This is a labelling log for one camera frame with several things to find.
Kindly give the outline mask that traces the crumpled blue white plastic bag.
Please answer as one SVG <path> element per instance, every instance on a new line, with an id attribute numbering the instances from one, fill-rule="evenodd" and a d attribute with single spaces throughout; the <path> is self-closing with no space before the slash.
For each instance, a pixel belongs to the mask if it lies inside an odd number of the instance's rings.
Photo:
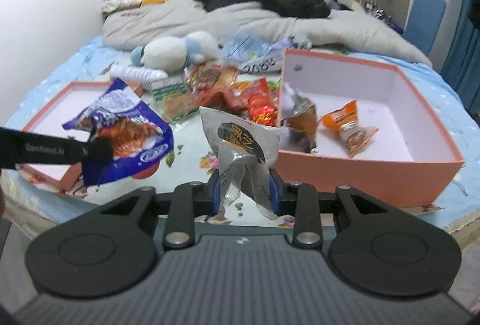
<path id="1" fill-rule="evenodd" d="M 311 50 L 312 41 L 305 34 L 294 34 L 268 43 L 246 30 L 225 36 L 219 47 L 226 63 L 236 66 L 240 73 L 281 72 L 286 49 Z"/>

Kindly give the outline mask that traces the red brown tofu snack packet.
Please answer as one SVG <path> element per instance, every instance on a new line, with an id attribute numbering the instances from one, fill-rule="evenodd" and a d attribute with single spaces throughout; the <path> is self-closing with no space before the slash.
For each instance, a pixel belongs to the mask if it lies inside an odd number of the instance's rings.
<path id="1" fill-rule="evenodd" d="M 186 77 L 193 91 L 229 88 L 236 81 L 239 70 L 230 65 L 195 65 Z"/>

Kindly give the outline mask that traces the blue snack packet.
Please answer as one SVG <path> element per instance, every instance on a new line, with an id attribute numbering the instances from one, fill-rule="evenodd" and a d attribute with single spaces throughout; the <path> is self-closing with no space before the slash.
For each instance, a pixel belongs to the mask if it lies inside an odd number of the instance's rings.
<path id="1" fill-rule="evenodd" d="M 90 142 L 105 138 L 111 144 L 110 162 L 82 164 L 87 186 L 111 183 L 152 168 L 174 147 L 171 127 L 120 79 L 62 127 L 86 131 Z"/>

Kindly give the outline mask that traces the blue chair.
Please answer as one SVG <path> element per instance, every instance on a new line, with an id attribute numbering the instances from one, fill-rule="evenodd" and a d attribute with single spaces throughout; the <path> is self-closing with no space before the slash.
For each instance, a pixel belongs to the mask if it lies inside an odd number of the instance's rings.
<path id="1" fill-rule="evenodd" d="M 434 46 L 445 11 L 445 0 L 413 0 L 403 38 L 428 56 Z"/>

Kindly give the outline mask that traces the shiny red candy packet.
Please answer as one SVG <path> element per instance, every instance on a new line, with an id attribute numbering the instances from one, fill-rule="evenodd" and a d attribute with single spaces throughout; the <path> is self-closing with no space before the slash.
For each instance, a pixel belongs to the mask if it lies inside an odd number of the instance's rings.
<path id="1" fill-rule="evenodd" d="M 252 122 L 273 126 L 277 125 L 277 109 L 268 94 L 253 94 L 248 98 L 247 110 Z"/>

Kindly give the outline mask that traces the grey quilt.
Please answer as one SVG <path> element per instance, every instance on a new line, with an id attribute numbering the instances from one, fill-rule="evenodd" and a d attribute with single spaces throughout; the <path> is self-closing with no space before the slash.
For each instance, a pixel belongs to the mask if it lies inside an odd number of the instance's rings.
<path id="1" fill-rule="evenodd" d="M 198 30 L 218 38 L 245 30 L 269 43 L 301 33 L 314 46 L 342 44 L 352 51 L 432 65 L 422 51 L 364 13 L 333 10 L 325 19 L 298 19 L 279 16 L 256 2 L 206 12 L 202 3 L 195 0 L 169 0 L 117 12 L 103 24 L 103 45 L 131 51 L 157 37 L 183 37 Z"/>

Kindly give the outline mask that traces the fruit print sheet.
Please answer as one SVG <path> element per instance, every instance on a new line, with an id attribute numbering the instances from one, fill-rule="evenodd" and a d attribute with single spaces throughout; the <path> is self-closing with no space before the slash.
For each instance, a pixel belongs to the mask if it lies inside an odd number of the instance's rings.
<path id="1" fill-rule="evenodd" d="M 168 192 L 182 183 L 196 180 L 206 182 L 218 167 L 202 130 L 200 116 L 193 115 L 184 124 L 173 127 L 174 149 L 170 157 L 160 161 L 152 174 L 147 171 L 140 177 L 127 177 L 112 183 L 84 186 L 80 180 L 73 194 L 95 205 L 104 205 L 140 186 L 153 186 L 158 192 Z M 254 201 L 242 193 L 229 207 L 222 207 L 218 217 L 198 217 L 199 222 L 238 226 L 291 228 L 294 218 L 290 215 L 269 219 L 260 213 Z"/>

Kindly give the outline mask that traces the pink deep box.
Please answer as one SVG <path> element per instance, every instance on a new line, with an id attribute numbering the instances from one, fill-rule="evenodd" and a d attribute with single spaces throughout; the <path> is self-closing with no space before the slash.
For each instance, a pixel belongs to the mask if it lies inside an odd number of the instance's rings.
<path id="1" fill-rule="evenodd" d="M 316 148 L 286 140 L 276 169 L 285 181 L 331 192 L 349 184 L 396 207 L 431 204 L 464 163 L 448 130 L 398 67 L 287 50 L 281 81 L 316 109 Z"/>

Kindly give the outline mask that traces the grey black snack packet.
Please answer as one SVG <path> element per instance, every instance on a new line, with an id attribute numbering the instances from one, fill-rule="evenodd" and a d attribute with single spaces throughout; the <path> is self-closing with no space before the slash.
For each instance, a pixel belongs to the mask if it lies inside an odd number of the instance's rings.
<path id="1" fill-rule="evenodd" d="M 262 215 L 274 219 L 269 169 L 278 160 L 281 130 L 202 106 L 202 128 L 219 166 L 220 200 L 230 206 L 248 179 L 249 196 Z"/>

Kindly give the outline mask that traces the brown silver snack packet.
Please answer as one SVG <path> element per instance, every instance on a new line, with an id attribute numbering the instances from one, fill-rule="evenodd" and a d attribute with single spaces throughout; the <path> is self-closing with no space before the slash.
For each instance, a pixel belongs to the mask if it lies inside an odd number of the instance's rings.
<path id="1" fill-rule="evenodd" d="M 316 153 L 317 128 L 315 103 L 285 82 L 281 91 L 280 148 L 285 151 Z"/>

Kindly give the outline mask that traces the white blue plush toy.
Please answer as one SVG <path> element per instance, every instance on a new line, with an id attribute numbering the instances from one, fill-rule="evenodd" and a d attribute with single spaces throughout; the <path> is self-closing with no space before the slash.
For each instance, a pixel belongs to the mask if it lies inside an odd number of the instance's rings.
<path id="1" fill-rule="evenodd" d="M 221 49 L 217 39 L 206 31 L 195 31 L 185 37 L 158 37 L 137 46 L 131 52 L 132 65 L 174 73 L 183 67 L 218 60 Z"/>

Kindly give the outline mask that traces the green orange snack packet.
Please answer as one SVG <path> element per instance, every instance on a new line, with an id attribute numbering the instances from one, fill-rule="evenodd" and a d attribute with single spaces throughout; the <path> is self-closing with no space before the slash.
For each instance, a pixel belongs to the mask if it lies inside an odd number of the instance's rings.
<path id="1" fill-rule="evenodd" d="M 171 76 L 151 84 L 153 106 L 160 116 L 173 124 L 197 112 L 195 97 L 182 76 Z"/>

